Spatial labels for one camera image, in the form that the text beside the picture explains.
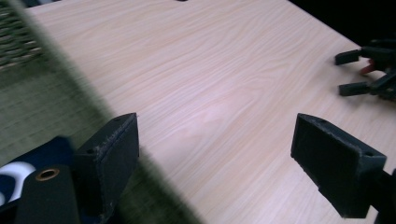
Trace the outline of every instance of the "wooden table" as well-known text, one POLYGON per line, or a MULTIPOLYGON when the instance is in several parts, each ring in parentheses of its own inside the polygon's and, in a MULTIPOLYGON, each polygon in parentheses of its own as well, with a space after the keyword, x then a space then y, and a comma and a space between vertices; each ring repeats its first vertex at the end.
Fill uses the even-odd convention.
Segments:
POLYGON ((338 216, 290 157, 297 113, 327 119, 396 167, 395 105, 343 98, 356 49, 287 1, 64 0, 29 10, 206 223, 373 223, 338 216))

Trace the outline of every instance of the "dark background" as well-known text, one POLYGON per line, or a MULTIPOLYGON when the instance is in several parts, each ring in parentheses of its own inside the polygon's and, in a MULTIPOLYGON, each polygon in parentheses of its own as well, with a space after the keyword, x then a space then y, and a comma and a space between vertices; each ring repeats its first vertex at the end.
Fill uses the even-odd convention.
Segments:
POLYGON ((290 1, 358 45, 396 37, 396 0, 290 1))

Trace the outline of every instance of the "black clamp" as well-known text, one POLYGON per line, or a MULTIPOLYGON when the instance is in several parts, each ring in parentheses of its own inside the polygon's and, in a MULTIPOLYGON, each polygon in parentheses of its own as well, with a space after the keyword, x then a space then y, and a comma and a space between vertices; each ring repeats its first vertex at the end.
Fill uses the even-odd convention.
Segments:
POLYGON ((366 218, 372 205, 375 224, 396 223, 396 170, 383 170, 381 152, 325 119, 299 114, 291 156, 341 217, 366 218))
POLYGON ((335 56, 335 64, 354 63, 360 57, 373 60, 374 70, 383 71, 386 74, 378 80, 358 82, 340 85, 339 94, 352 96, 361 94, 378 95, 380 98, 396 100, 396 39, 373 40, 370 46, 360 50, 343 52, 335 56))

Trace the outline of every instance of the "light wood tabletop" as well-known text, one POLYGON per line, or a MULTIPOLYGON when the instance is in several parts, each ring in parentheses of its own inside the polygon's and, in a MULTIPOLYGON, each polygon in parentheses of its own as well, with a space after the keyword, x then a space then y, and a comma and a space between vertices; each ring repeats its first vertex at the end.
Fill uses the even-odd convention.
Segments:
POLYGON ((205 223, 342 219, 290 157, 297 113, 326 119, 396 167, 395 105, 340 97, 358 46, 284 0, 63 0, 28 10, 205 223))

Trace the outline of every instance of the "metal grommet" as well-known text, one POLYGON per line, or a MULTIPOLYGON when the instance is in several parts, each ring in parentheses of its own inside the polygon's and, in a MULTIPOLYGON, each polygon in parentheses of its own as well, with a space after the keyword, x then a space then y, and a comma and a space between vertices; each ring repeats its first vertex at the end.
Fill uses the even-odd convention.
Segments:
POLYGON ((52 179, 60 173, 59 169, 50 168, 44 171, 41 171, 40 174, 35 176, 35 180, 37 181, 46 181, 52 179))

